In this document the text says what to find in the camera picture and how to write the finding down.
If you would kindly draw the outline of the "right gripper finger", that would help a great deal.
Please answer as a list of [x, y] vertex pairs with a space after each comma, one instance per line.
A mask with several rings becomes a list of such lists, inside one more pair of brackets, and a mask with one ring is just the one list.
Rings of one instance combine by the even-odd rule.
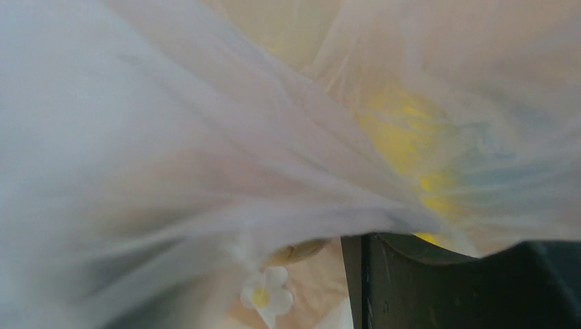
[[415, 236], [341, 239], [356, 328], [579, 328], [580, 244], [528, 241], [485, 258]]

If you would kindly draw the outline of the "yellow lemon fruit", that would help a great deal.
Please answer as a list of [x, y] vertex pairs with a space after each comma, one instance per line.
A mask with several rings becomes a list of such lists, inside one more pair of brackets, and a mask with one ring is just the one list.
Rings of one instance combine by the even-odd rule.
[[459, 208], [441, 192], [457, 187], [449, 169], [433, 169], [433, 154], [445, 126], [428, 100], [406, 90], [382, 90], [360, 100], [353, 113], [378, 153], [404, 176], [422, 204], [451, 223]]

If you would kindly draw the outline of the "clear plastic fruit bag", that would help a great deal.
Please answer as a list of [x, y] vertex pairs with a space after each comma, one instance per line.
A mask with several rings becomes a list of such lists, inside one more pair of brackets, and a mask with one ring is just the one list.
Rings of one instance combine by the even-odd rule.
[[[353, 113], [445, 130], [424, 206]], [[580, 238], [579, 1], [2, 1], [1, 327], [214, 328], [279, 250]]]

